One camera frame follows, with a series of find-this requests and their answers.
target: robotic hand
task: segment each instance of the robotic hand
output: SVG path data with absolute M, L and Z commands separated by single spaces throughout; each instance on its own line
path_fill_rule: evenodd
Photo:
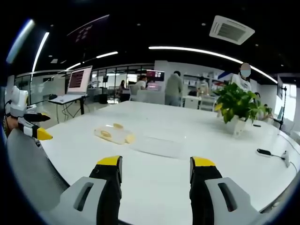
M 50 117 L 43 113 L 30 112 L 26 113 L 28 102 L 28 91 L 20 90 L 14 86 L 11 90 L 7 90 L 6 95 L 10 99 L 5 103 L 7 116 L 11 116 L 18 120 L 19 129 L 24 134 L 37 138 L 38 140 L 49 140 L 52 136 L 45 129 L 31 122 L 42 122 L 49 120 Z

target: green leaves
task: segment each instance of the green leaves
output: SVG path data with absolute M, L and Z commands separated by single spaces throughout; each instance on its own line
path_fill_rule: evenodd
M 231 121 L 234 115 L 245 118 L 245 121 L 249 118 L 254 120 L 259 112 L 265 111 L 261 102 L 256 100 L 256 94 L 251 91 L 243 91 L 235 83 L 231 83 L 215 93 L 219 95 L 217 104 L 219 107 L 221 105 L 220 110 L 225 123 Z

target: potted plant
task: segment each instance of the potted plant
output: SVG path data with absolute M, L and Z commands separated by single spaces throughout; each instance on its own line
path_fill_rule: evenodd
M 256 99 L 256 94 L 243 91 L 235 83 L 228 84 L 215 93 L 219 95 L 215 110 L 221 111 L 228 131 L 234 136 L 243 131 L 248 119 L 253 122 L 258 113 L 265 112 L 265 107 Z

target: person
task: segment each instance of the person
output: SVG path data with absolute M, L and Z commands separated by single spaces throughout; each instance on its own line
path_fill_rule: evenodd
M 182 92 L 180 72 L 174 71 L 167 80 L 165 87 L 165 105 L 179 106 Z
M 263 105 L 265 107 L 265 109 L 269 109 L 267 104 Z M 273 119 L 273 115 L 272 112 L 260 112 L 257 119 L 258 120 L 262 120 L 262 121 L 266 121 L 268 118 Z
M 201 76 L 199 78 L 200 82 L 197 84 L 197 94 L 198 96 L 201 95 L 209 95 L 209 87 L 208 83 L 205 81 L 204 77 Z
M 250 84 L 250 76 L 251 67 L 248 63 L 243 63 L 240 67 L 239 74 L 233 74 L 231 77 L 230 83 L 236 83 L 239 88 L 243 89 L 244 91 L 252 91 L 251 84 Z
M 119 85 L 119 88 L 118 88 L 119 95 L 121 95 L 123 93 L 123 90 L 125 90 L 125 81 L 124 80 L 122 80 L 121 84 Z
M 146 82 L 147 82 L 147 77 L 145 75 L 141 75 L 140 80 L 136 82 L 135 86 L 137 86 L 139 90 L 145 90 Z

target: person in white shirt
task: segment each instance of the person in white shirt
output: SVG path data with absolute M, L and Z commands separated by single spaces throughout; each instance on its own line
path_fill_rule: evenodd
M 236 83 L 239 88 L 243 89 L 244 91 L 252 91 L 251 84 L 250 84 L 250 76 L 251 67 L 248 63 L 243 63 L 240 67 L 240 73 L 233 74 L 231 77 L 230 83 Z
M 197 83 L 198 96 L 209 95 L 210 91 L 208 83 L 205 81 L 203 76 L 201 76 L 199 80 L 200 81 Z
M 139 90 L 145 90 L 146 82 L 147 82 L 147 77 L 145 75 L 141 75 L 140 80 L 136 82 L 135 85 L 138 87 Z

